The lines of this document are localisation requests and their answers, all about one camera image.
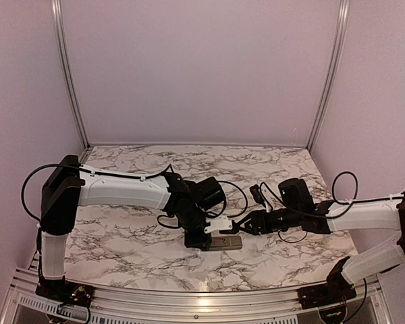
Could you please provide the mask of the grey white remote control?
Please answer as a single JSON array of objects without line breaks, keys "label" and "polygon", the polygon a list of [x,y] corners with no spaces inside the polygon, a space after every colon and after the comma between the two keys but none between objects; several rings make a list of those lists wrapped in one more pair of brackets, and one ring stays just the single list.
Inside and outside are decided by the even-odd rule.
[{"label": "grey white remote control", "polygon": [[213,236],[209,251],[240,250],[242,247],[240,236]]}]

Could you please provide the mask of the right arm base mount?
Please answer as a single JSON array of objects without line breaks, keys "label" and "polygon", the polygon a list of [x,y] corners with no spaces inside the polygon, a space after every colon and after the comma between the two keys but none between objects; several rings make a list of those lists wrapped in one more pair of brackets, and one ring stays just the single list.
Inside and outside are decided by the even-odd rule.
[{"label": "right arm base mount", "polygon": [[334,267],[326,282],[298,289],[298,300],[303,309],[345,302],[357,296],[356,290],[342,276],[342,268]]}]

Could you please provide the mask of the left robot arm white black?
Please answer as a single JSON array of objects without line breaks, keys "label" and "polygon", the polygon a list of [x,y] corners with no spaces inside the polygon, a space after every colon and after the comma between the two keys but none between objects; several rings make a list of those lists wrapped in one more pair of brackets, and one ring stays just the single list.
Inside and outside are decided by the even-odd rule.
[{"label": "left robot arm white black", "polygon": [[170,169],[152,174],[107,171],[82,165],[75,155],[64,157],[53,169],[42,188],[38,250],[40,278],[57,300],[67,300],[72,294],[71,284],[64,280],[64,256],[78,207],[124,205],[160,210],[177,218],[187,248],[208,250],[211,245],[208,212],[225,203],[225,193],[214,177],[193,182]]}]

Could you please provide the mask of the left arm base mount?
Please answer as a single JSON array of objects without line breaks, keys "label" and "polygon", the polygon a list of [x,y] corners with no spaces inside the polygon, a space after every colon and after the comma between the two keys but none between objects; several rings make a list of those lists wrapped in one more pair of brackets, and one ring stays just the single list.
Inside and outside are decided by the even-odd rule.
[{"label": "left arm base mount", "polygon": [[92,302],[94,287],[68,281],[65,277],[58,280],[39,279],[36,287],[36,295],[62,304],[72,304],[82,307],[89,307]]}]

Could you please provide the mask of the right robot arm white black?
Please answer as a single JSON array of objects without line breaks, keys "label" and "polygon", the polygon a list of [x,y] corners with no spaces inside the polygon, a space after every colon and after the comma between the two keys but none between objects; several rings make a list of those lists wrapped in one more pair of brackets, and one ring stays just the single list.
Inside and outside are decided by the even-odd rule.
[{"label": "right robot arm white black", "polygon": [[316,204],[306,182],[290,178],[278,186],[282,208],[250,212],[232,224],[232,233],[270,234],[299,227],[308,233],[332,234],[344,230],[391,229],[395,234],[379,245],[337,262],[321,287],[321,297],[335,302],[352,286],[376,273],[405,263],[405,190],[368,200],[323,200]]}]

